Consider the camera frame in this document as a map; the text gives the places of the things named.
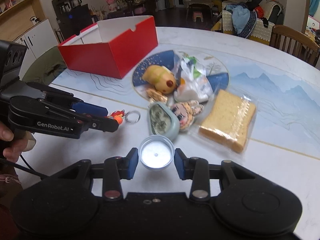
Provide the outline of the person's left hand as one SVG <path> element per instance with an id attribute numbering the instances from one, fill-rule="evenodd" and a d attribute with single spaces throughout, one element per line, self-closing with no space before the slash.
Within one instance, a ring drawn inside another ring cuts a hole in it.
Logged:
<path id="1" fill-rule="evenodd" d="M 1 150 L 1 155 L 10 162 L 16 163 L 23 152 L 30 151 L 36 144 L 34 136 L 24 131 L 21 139 L 14 136 L 13 132 L 1 122 L 1 142 L 8 142 L 9 145 Z"/>

